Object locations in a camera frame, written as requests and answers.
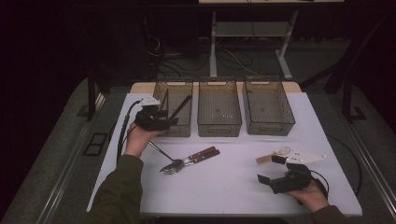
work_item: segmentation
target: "storage tray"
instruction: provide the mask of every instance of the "storage tray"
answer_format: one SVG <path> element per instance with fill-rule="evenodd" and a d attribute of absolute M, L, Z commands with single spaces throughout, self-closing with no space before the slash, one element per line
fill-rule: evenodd
<path fill-rule="evenodd" d="M 169 78 L 161 77 L 157 79 L 153 97 L 163 103 L 163 108 L 168 110 L 169 117 L 177 110 L 187 97 L 192 97 L 192 78 Z M 172 125 L 170 129 L 161 134 L 167 137 L 190 137 L 191 135 L 191 99 L 177 113 L 177 125 Z"/>
<path fill-rule="evenodd" d="M 201 77 L 198 100 L 201 137 L 237 137 L 242 125 L 234 77 Z"/>
<path fill-rule="evenodd" d="M 247 77 L 243 96 L 247 133 L 281 136 L 289 134 L 295 119 L 278 77 Z"/>

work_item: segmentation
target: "dark background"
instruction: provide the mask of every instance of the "dark background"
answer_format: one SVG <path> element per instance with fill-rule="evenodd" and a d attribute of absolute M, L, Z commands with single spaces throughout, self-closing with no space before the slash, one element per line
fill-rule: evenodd
<path fill-rule="evenodd" d="M 323 38 L 353 39 L 365 35 L 389 7 L 376 10 L 361 5 L 378 7 L 388 2 L 346 1 L 343 7 L 323 8 L 315 13 L 302 9 L 293 39 L 315 38 L 320 42 Z M 113 85 L 131 85 L 135 80 L 150 78 L 152 68 L 146 53 L 147 36 L 143 32 L 141 15 L 135 15 L 137 21 L 108 20 L 114 15 L 106 15 L 105 20 L 94 16 L 88 17 L 90 20 L 79 20 L 70 10 L 72 4 L 72 1 L 57 1 L 56 4 L 1 1 L 0 219 L 62 114 L 70 94 L 90 71 L 95 73 L 101 91 L 109 91 Z M 169 46 L 179 43 L 187 53 L 194 53 L 196 36 L 206 34 L 209 27 L 207 18 L 199 20 L 195 14 L 186 12 L 180 15 L 189 17 L 190 22 L 175 14 L 156 12 L 149 32 L 161 37 Z M 393 10 L 351 71 L 358 77 L 356 85 L 394 131 L 395 22 Z M 81 24 L 87 33 L 81 32 Z M 131 77 L 128 74 L 131 69 L 137 71 L 137 75 Z"/>

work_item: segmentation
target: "floor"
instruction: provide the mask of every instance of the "floor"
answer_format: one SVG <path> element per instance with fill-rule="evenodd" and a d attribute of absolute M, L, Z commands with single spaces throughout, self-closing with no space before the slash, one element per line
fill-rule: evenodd
<path fill-rule="evenodd" d="M 207 39 L 202 38 L 200 42 L 200 53 L 190 57 L 180 54 L 177 49 L 169 49 L 163 62 L 157 66 L 157 75 L 193 77 L 196 80 L 200 76 L 208 76 Z M 280 44 L 278 39 L 267 38 L 219 40 L 218 76 L 242 78 L 260 74 L 282 77 L 274 54 Z M 348 44 L 342 39 L 319 43 L 290 42 L 285 57 L 293 81 L 301 83 L 337 62 Z M 326 94 L 323 90 L 326 80 L 325 77 L 303 91 L 307 92 L 351 187 L 358 191 L 363 216 L 351 217 L 350 221 L 360 224 L 396 223 L 394 211 L 390 212 L 390 204 L 387 204 L 394 202 L 394 196 L 387 200 L 384 193 L 387 188 L 383 188 L 396 189 L 396 163 L 392 159 L 396 156 L 395 133 L 358 88 L 353 89 L 352 105 L 358 106 L 366 119 L 352 124 L 346 122 L 340 113 L 342 91 Z M 86 80 L 76 88 L 2 223 L 80 223 L 83 220 L 112 128 L 129 89 L 118 86 L 109 94 L 99 94 L 97 113 L 92 121 L 86 121 L 84 113 L 81 113 L 81 108 L 87 104 Z M 107 134 L 104 150 L 99 157 L 83 156 L 82 151 L 94 133 Z M 374 172 L 373 165 L 363 162 L 367 155 L 375 162 Z M 275 223 L 261 218 L 237 220 L 238 223 Z M 290 224 L 310 223 L 309 217 L 284 217 L 284 220 Z M 193 218 L 188 222 L 160 218 L 157 222 L 232 223 L 228 218 Z"/>

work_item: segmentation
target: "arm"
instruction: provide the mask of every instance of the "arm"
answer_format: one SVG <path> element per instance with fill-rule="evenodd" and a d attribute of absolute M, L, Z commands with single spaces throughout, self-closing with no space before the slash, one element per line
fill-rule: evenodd
<path fill-rule="evenodd" d="M 295 190 L 286 194 L 305 205 L 311 212 L 311 217 L 315 224 L 349 223 L 348 219 L 336 206 L 329 204 L 315 181 L 311 181 L 306 189 Z"/>
<path fill-rule="evenodd" d="M 139 158 L 151 138 L 162 132 L 147 132 L 132 123 L 128 133 L 125 152 L 96 192 L 84 224 L 138 223 L 143 192 L 143 162 Z"/>

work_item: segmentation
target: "green sleeve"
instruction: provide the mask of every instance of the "green sleeve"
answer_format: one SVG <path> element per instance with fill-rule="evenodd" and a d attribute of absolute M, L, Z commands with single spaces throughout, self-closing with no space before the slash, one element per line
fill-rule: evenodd
<path fill-rule="evenodd" d="M 137 157 L 121 156 L 117 168 L 97 190 L 83 223 L 138 223 L 142 169 L 143 162 Z"/>
<path fill-rule="evenodd" d="M 312 220 L 315 224 L 349 223 L 349 220 L 334 205 L 324 207 L 313 213 Z"/>

